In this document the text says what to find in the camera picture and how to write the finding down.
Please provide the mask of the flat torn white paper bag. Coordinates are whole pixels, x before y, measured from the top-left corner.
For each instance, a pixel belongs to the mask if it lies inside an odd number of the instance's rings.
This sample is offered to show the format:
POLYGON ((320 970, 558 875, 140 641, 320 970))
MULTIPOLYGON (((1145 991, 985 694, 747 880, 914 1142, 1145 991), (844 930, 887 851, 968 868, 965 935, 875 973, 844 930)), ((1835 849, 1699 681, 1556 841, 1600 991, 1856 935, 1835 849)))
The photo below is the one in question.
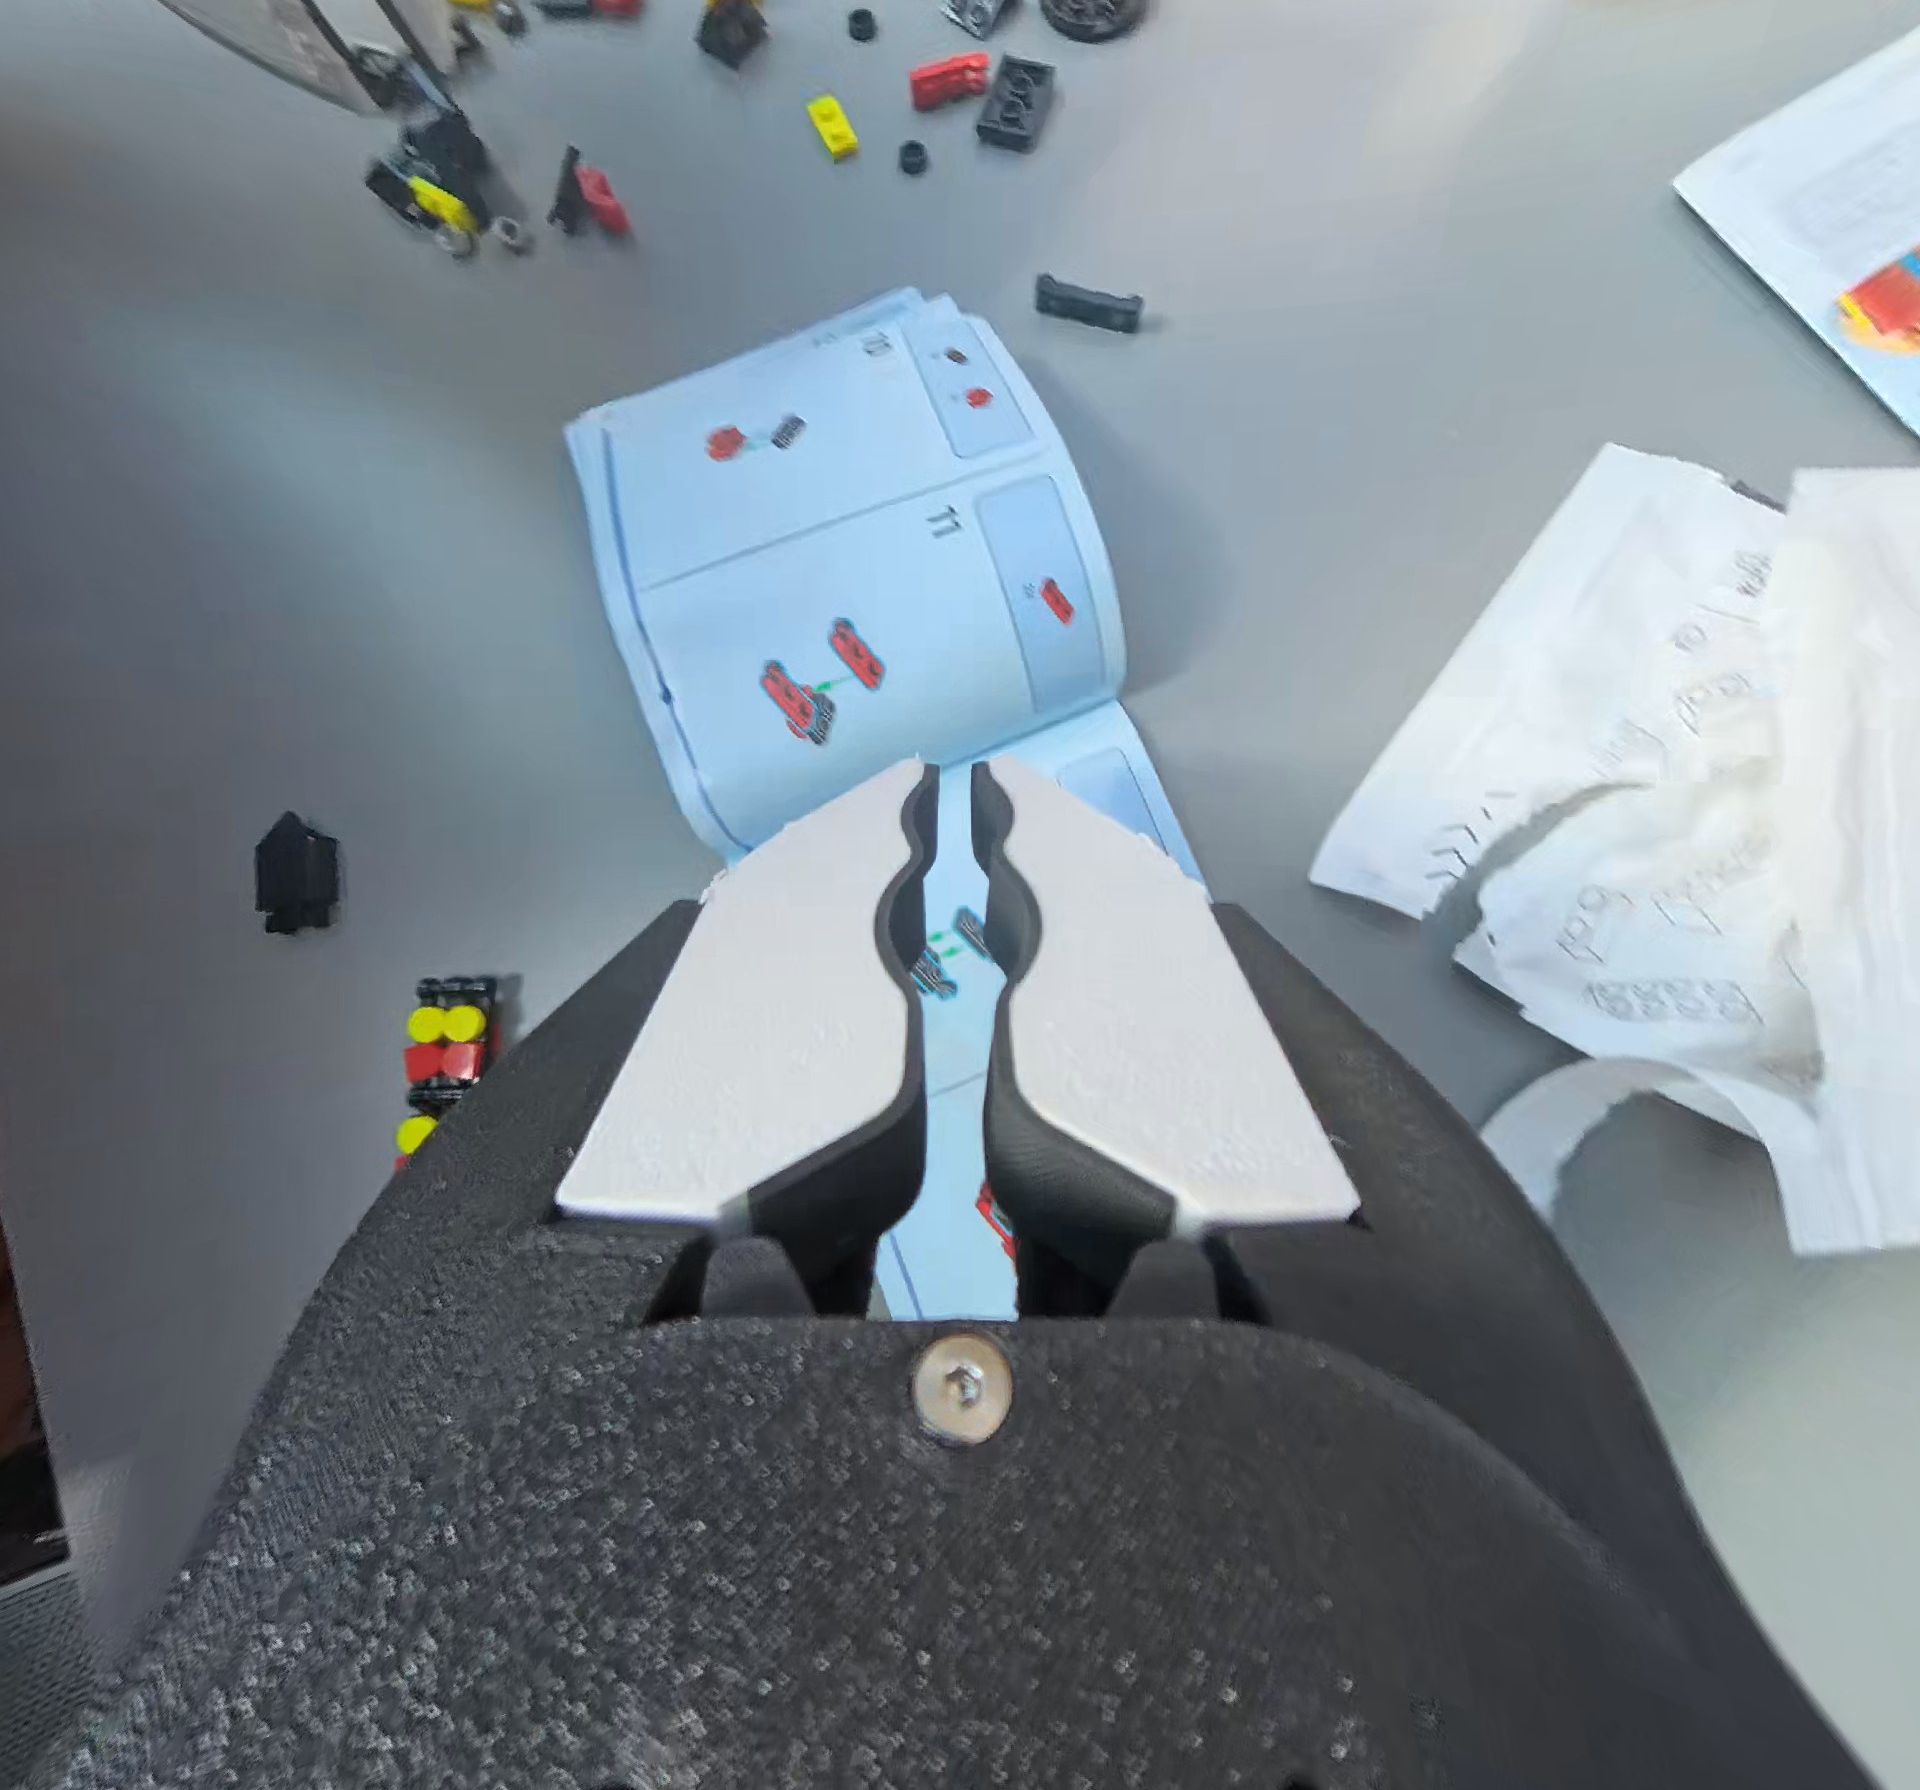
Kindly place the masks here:
POLYGON ((1580 796, 1759 761, 1786 527, 1705 467, 1606 444, 1379 750, 1310 880, 1425 917, 1503 838, 1580 796))

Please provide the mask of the black red yellow brick strip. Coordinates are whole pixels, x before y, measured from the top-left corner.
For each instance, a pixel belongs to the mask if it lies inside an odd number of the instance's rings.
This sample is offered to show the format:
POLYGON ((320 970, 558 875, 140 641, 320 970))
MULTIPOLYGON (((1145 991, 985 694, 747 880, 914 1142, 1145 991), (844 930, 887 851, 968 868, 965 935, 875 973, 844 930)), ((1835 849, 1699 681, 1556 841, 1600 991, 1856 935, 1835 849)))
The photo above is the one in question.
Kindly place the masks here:
POLYGON ((421 977, 404 1018, 404 1117, 393 1170, 404 1170, 501 1052, 501 977, 421 977))

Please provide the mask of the red and black brick piece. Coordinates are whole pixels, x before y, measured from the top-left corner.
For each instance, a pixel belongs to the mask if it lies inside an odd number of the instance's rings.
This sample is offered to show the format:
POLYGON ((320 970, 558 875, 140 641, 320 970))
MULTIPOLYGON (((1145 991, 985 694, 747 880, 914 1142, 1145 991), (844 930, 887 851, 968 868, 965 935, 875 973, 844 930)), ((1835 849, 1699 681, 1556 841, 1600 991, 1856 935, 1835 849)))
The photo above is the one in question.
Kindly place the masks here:
POLYGON ((577 147, 563 149, 543 220, 565 238, 574 238, 583 226, 593 226, 617 242, 631 235, 626 206, 611 191, 605 175, 581 161, 577 147))

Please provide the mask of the small black yellow brick assembly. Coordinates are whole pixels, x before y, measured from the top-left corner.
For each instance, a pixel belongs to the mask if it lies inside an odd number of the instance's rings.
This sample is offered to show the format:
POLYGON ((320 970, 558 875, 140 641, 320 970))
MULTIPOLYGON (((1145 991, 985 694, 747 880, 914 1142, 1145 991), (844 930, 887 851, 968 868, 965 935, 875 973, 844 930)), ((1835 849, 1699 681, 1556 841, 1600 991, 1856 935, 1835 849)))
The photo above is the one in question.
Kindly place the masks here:
POLYGON ((534 247, 525 220, 493 193, 489 149, 449 104, 402 122, 395 140, 366 164, 363 188, 402 226, 457 262, 485 242, 516 258, 534 247))

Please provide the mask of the grey desk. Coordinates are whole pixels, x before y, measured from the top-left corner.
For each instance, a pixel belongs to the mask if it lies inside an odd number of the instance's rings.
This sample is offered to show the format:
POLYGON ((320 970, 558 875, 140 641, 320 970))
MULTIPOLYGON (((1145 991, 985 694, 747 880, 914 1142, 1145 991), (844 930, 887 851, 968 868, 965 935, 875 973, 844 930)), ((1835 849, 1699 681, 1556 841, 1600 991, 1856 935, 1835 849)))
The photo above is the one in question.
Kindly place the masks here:
POLYGON ((1876 0, 1158 0, 922 189, 930 2, 768 2, 743 75, 694 0, 482 75, 524 214, 573 145, 640 238, 454 268, 306 97, 3 0, 3 1219, 110 1668, 36 1786, 1876 1786, 1482 1142, 1519 1021, 1306 882, 1606 444, 1882 467, 1673 191, 1876 0), (1008 1319, 916 1322, 894 1227, 554 1208, 726 870, 563 429, 893 285, 1067 445, 1343 1226, 1015 1235, 1008 1319), (395 1172, 466 973, 499 1058, 395 1172))

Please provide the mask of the long black brick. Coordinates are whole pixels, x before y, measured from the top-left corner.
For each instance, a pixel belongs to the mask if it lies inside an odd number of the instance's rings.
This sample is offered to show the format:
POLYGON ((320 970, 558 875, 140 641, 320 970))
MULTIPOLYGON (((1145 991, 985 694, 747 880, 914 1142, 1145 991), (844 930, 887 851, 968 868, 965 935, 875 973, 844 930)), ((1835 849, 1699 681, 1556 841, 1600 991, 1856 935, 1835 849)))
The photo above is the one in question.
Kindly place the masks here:
POLYGON ((1083 286, 1041 271, 1034 276, 1034 311, 1078 329, 1134 336, 1145 319, 1145 299, 1083 286))

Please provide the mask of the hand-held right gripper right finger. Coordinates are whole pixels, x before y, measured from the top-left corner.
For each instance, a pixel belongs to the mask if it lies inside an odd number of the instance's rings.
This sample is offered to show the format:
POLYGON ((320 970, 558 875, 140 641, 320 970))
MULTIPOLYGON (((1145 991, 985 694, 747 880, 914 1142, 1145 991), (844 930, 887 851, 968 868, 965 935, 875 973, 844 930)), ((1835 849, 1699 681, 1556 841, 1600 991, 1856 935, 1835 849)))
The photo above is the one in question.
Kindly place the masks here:
POLYGON ((1356 1182, 1203 887, 1019 758, 971 770, 1002 970, 983 1162, 1020 1244, 1343 1226, 1356 1182))

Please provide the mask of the black pointed flag brick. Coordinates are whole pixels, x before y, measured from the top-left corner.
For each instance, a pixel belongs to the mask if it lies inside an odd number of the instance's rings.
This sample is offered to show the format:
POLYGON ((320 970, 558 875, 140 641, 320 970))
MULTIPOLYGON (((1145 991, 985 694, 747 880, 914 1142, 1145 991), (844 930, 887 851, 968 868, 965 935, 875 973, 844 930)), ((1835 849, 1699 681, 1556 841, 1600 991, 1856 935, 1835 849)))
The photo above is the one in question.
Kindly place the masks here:
POLYGON ((334 927, 341 901, 341 851, 334 836, 284 810, 253 847, 256 915, 270 937, 334 927))

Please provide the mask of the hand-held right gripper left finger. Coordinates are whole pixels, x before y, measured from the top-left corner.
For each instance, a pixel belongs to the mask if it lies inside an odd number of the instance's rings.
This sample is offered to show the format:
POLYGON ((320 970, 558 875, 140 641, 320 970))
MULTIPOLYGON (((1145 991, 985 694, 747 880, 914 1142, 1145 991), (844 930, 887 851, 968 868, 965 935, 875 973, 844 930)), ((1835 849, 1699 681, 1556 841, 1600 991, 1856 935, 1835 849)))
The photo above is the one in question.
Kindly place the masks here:
POLYGON ((926 1170, 914 966, 937 771, 904 760, 714 878, 554 1208, 716 1244, 875 1244, 926 1170))

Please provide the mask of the white and blue leaflet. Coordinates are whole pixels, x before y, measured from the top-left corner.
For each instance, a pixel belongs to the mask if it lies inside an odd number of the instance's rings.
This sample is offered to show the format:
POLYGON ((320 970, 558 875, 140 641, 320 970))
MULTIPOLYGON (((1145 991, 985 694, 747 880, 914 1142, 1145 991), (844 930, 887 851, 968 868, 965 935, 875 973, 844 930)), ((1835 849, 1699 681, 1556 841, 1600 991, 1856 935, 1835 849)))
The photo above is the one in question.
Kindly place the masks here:
POLYGON ((1918 431, 1918 35, 1726 139, 1673 191, 1918 431))

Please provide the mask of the open blue instruction booklet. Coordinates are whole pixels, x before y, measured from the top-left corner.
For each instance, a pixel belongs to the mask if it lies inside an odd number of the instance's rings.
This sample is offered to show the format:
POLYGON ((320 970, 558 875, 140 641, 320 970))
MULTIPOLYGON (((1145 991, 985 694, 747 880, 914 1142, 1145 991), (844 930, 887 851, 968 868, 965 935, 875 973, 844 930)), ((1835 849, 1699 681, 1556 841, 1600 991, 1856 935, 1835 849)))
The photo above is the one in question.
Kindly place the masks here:
POLYGON ((875 1282, 903 1319, 1008 1319, 968 770, 1010 753, 1201 875, 1119 702, 1121 605, 1062 435, 983 319, 899 289, 583 410, 563 444, 660 766, 723 865, 900 760, 940 770, 926 1177, 875 1282))

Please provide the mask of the crumpled torn white paper bag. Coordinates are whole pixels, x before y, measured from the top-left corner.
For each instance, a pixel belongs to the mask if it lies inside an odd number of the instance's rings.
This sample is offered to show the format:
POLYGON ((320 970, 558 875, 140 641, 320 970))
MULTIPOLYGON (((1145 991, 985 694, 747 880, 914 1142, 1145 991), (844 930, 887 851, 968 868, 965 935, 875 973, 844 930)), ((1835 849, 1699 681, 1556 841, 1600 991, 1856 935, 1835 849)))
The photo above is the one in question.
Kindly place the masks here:
POLYGON ((1779 1199, 1797 1253, 1918 1237, 1915 518, 1913 469, 1800 473, 1763 605, 1771 750, 1586 802, 1482 880, 1456 950, 1577 1061, 1788 1085, 1819 1139, 1779 1199))

